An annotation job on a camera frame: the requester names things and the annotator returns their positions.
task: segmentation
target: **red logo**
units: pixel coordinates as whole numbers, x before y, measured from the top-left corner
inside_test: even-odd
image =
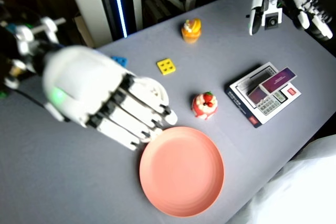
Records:
[[[288,93],[290,93],[291,95],[295,95],[296,94],[296,91],[292,88],[290,88],[289,90],[287,90]]]
[[[254,116],[250,116],[248,119],[253,125],[256,125],[258,123],[258,120]]]

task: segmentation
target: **box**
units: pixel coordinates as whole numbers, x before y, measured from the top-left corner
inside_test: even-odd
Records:
[[[300,91],[293,84],[288,83],[272,95],[262,99],[258,104],[254,104],[248,97],[249,93],[277,72],[278,69],[268,62],[232,83],[225,90],[225,93],[255,128],[268,122],[273,116],[301,95]]]

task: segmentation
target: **white cloth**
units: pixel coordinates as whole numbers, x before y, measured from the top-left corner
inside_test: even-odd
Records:
[[[335,224],[336,135],[310,143],[227,224]]]

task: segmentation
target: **white robotic hand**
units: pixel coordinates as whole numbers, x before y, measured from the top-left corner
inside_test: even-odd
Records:
[[[330,39],[332,31],[327,23],[331,17],[317,5],[317,0],[253,0],[249,22],[249,34],[255,34],[260,26],[265,29],[278,27],[282,22],[282,8],[286,9],[294,25],[310,30],[317,38]]]
[[[177,122],[165,89],[83,46],[52,53],[43,72],[46,109],[58,120],[92,126],[131,150]]]

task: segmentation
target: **table surface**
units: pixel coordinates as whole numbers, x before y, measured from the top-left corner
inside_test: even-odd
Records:
[[[209,135],[226,168],[216,203],[192,218],[167,216],[146,199],[139,183],[141,151],[132,152],[93,129],[56,122],[19,94],[0,102],[0,223],[225,223],[336,110],[336,59],[284,17],[278,29],[248,34],[251,0],[218,0],[101,48],[129,59],[128,68],[161,82],[178,125]],[[202,20],[195,44],[180,25]],[[156,62],[171,58],[176,72],[162,76]],[[243,72],[271,61],[290,67],[302,95],[260,128],[224,93]],[[44,101],[38,78],[21,89]],[[209,121],[193,117],[194,94],[211,90],[219,110]]]

